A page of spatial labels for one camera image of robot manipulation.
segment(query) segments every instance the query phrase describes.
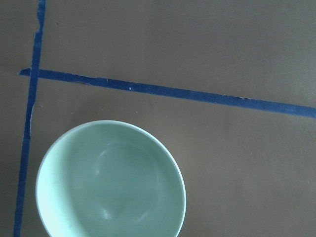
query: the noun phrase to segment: tape strip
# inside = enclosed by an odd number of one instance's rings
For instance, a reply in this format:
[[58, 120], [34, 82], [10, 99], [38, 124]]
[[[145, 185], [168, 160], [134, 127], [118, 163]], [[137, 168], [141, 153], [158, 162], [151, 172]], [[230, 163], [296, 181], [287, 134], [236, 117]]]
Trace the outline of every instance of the tape strip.
[[37, 83], [39, 77], [40, 68], [40, 51], [41, 51], [41, 41], [43, 35], [44, 17], [45, 17], [45, 0], [39, 0], [38, 5], [38, 20], [39, 29], [34, 35], [34, 45], [33, 45], [33, 55], [32, 55], [32, 67], [29, 70], [30, 84], [29, 84], [29, 95], [26, 107], [26, 116], [24, 124], [24, 133], [22, 141], [22, 152], [20, 160], [20, 172], [18, 180], [18, 191], [15, 206], [15, 216], [14, 216], [14, 227], [13, 236], [19, 237], [22, 225], [22, 215], [23, 215], [23, 204], [24, 204], [24, 194], [25, 194], [25, 184], [27, 176], [27, 166], [29, 159], [30, 141], [31, 141], [31, 123], [32, 123], [32, 113], [33, 106], [36, 98]]
[[[28, 76], [30, 69], [23, 69], [20, 75]], [[67, 82], [80, 82], [88, 85], [101, 86], [119, 90], [135, 91], [154, 95], [163, 95], [175, 98], [182, 98], [188, 100], [197, 100], [208, 103], [215, 103], [221, 105], [237, 106], [243, 108], [250, 108], [256, 110], [263, 110], [269, 112], [277, 112], [289, 115], [297, 115], [304, 117], [316, 118], [316, 108], [306, 107], [300, 105], [292, 105], [286, 103], [279, 103], [273, 101], [248, 99], [242, 97], [235, 97], [230, 95], [220, 95], [207, 92], [200, 92], [194, 90], [185, 90], [172, 87], [165, 87], [159, 85], [135, 83], [129, 81], [106, 79], [106, 78], [90, 78], [70, 73], [39, 70], [39, 77], [44, 79], [60, 80]]]

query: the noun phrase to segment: light green bowl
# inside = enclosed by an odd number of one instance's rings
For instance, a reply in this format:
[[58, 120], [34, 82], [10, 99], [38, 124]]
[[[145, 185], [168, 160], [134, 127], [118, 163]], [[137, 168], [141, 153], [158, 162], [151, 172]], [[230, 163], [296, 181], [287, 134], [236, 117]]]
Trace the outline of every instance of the light green bowl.
[[36, 201], [52, 237], [176, 237], [186, 193], [170, 152], [128, 123], [77, 126], [47, 151]]

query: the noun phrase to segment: brown surface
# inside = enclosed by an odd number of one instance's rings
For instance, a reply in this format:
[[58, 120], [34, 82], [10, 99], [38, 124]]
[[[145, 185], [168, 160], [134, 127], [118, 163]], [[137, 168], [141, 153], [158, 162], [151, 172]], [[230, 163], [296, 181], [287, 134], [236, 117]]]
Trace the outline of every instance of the brown surface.
[[[312, 1], [47, 1], [40, 67], [315, 107]], [[11, 236], [37, 1], [0, 8], [0, 235]], [[161, 140], [188, 196], [180, 237], [314, 237], [315, 119], [39, 80], [22, 237], [49, 146], [115, 119]]]

